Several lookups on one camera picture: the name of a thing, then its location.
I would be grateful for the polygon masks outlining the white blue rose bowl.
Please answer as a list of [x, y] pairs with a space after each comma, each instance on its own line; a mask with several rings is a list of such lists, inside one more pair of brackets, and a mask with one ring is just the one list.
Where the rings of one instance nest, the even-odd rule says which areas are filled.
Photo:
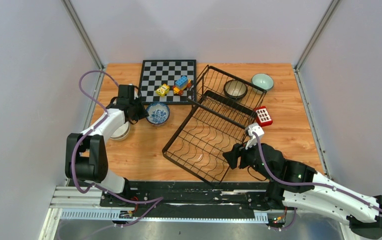
[[146, 118], [148, 122], [165, 122], [170, 117], [170, 108], [162, 102], [153, 102], [146, 108], [149, 116]]

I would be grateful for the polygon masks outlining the beige floral bowl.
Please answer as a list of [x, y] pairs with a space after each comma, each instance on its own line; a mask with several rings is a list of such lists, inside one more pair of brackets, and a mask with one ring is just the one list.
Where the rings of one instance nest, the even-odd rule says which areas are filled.
[[131, 128], [130, 123], [126, 122], [125, 124], [117, 128], [110, 137], [118, 137], [118, 136], [125, 136], [125, 135], [128, 136], [130, 132], [130, 128]]
[[124, 141], [127, 138], [128, 138], [128, 135], [121, 135], [121, 136], [117, 136], [117, 137], [111, 136], [110, 137], [111, 140], [117, 141], [117, 142]]

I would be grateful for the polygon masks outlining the black wire dish rack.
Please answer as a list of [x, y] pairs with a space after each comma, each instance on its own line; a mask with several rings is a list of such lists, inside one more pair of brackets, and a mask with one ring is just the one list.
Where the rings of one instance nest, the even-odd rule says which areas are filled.
[[[230, 80], [246, 84], [243, 99], [233, 100], [224, 94], [224, 85]], [[191, 110], [163, 147], [162, 155], [215, 186], [230, 169], [222, 154], [232, 150], [233, 145], [248, 141], [245, 128], [256, 121], [254, 109], [262, 106], [267, 91], [212, 65], [199, 74], [194, 91]]]

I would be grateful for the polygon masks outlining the black patterned rim bowl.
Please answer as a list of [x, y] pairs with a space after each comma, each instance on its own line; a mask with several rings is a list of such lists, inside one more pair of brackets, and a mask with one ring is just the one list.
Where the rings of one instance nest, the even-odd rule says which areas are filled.
[[223, 92], [227, 95], [239, 96], [247, 95], [248, 88], [247, 85], [239, 80], [229, 80], [223, 86]]

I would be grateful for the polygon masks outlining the white grid pattern bowl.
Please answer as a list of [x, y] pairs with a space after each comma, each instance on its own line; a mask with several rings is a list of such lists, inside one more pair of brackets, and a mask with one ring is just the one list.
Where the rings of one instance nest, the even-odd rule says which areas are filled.
[[251, 78], [251, 83], [257, 87], [270, 91], [274, 87], [274, 80], [265, 73], [257, 73]]

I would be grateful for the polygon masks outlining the blue white geometric bowl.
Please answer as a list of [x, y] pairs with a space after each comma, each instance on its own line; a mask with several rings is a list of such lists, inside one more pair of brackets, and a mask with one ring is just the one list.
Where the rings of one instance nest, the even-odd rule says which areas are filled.
[[160, 126], [163, 126], [167, 123], [167, 121], [164, 121], [164, 122], [149, 122], [152, 126], [154, 127], [160, 127]]

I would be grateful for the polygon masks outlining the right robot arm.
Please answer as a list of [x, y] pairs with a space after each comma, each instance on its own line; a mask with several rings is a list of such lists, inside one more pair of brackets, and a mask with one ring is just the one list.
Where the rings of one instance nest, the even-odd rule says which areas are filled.
[[237, 143], [222, 156], [231, 169], [251, 167], [269, 180], [261, 200], [264, 209], [306, 210], [347, 225], [360, 237], [382, 237], [382, 195], [349, 190], [265, 143], [249, 148]]

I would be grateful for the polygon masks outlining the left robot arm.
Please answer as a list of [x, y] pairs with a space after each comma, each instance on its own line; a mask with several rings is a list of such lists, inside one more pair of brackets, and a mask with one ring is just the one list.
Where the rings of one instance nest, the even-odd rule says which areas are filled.
[[106, 142], [126, 123], [137, 122], [148, 116], [142, 101], [116, 99], [101, 117], [80, 133], [71, 133], [66, 139], [65, 175], [72, 179], [81, 193], [92, 186], [112, 192], [119, 206], [128, 206], [132, 193], [125, 188], [127, 180], [109, 169]]

